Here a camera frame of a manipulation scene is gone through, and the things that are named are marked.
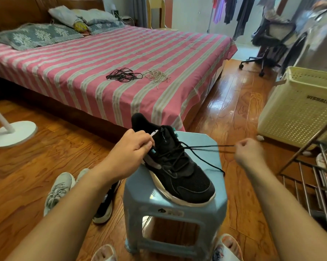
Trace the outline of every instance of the chair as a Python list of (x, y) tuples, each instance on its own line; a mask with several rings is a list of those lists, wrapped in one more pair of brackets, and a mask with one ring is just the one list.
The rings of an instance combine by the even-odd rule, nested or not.
[(158, 30), (171, 30), (178, 31), (177, 29), (168, 28), (165, 25), (166, 5), (165, 0), (146, 0), (146, 8), (148, 12), (148, 28), (153, 29), (151, 26), (151, 9), (161, 8), (160, 28)]
[(242, 61), (239, 65), (239, 69), (242, 70), (244, 63), (261, 62), (261, 72), (259, 76), (263, 77), (265, 66), (281, 67), (281, 65), (268, 59), (267, 56), (270, 52), (270, 48), (286, 47), (285, 43), (293, 36), (295, 29), (296, 24), (292, 22), (276, 22), (264, 19), (263, 24), (253, 34), (252, 43), (256, 47), (264, 46), (266, 50), (261, 57), (249, 57), (248, 60)]
[[(216, 145), (216, 142), (205, 134), (178, 132), (178, 139), (190, 146)], [(215, 198), (203, 207), (175, 204), (158, 191), (148, 169), (141, 165), (133, 175), (127, 178), (123, 193), (127, 236), (125, 247), (130, 253), (135, 254), (140, 249), (147, 249), (150, 252), (191, 258), (193, 261), (209, 260), (215, 235), (219, 231), (227, 212), (224, 177), (219, 170), (195, 157), (191, 150), (186, 150), (186, 152), (213, 182), (216, 190)], [(221, 168), (218, 147), (210, 147), (208, 150), (195, 150), (195, 153), (212, 165)], [(169, 244), (143, 236), (142, 225), (145, 216), (198, 224), (200, 229), (196, 235), (195, 245)]]

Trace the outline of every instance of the slide sandal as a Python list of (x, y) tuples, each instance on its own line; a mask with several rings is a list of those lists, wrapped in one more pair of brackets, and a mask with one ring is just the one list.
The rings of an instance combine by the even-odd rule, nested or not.
[(117, 261), (117, 254), (112, 245), (103, 245), (96, 251), (91, 261)]
[[(234, 253), (224, 245), (224, 242), (227, 240), (231, 240), (233, 244), (235, 244), (237, 252), (241, 256), (241, 259), (238, 259)], [(215, 244), (212, 261), (243, 261), (241, 247), (231, 235), (225, 233), (223, 234), (218, 242)]]

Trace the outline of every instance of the purple garment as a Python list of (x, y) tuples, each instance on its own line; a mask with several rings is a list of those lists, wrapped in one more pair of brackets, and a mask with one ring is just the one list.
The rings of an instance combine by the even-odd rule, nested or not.
[(224, 8), (224, 0), (217, 0), (217, 7), (214, 11), (214, 18), (213, 18), (213, 22), (215, 24), (218, 24), (222, 19), (223, 8)]

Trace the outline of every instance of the washing machine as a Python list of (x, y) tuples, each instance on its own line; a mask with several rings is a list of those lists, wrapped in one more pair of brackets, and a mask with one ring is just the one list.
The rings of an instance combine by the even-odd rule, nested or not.
[(288, 66), (327, 71), (327, 9), (312, 11), (281, 66), (279, 78)]

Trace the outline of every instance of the beige shoelace bundle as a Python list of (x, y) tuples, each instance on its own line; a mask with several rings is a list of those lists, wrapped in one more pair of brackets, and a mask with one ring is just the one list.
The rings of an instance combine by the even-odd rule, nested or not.
[(170, 76), (167, 76), (164, 72), (160, 70), (151, 70), (151, 71), (148, 70), (148, 72), (146, 72), (144, 76), (151, 81), (157, 82), (158, 83), (157, 88), (159, 88), (160, 83), (164, 81), (168, 82), (168, 80), (171, 78)]

